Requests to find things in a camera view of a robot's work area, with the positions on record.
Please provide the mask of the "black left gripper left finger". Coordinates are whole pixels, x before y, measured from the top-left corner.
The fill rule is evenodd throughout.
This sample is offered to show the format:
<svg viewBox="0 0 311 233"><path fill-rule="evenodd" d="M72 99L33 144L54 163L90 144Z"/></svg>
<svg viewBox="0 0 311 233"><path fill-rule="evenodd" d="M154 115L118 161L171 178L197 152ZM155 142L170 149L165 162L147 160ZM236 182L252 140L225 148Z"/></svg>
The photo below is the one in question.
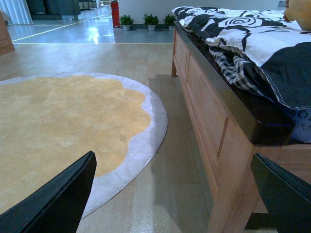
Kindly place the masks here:
<svg viewBox="0 0 311 233"><path fill-rule="evenodd" d="M0 216L2 233L74 233L88 201L97 161L89 151Z"/></svg>

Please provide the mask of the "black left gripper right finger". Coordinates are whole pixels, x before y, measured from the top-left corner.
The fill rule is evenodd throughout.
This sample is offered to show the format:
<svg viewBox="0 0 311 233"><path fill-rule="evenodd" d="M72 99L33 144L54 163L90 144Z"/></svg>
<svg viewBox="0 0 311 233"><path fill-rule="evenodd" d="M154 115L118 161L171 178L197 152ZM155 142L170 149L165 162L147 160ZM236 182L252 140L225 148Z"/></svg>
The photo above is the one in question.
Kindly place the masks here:
<svg viewBox="0 0 311 233"><path fill-rule="evenodd" d="M259 195L279 233L311 231L311 185L260 153L251 170Z"/></svg>

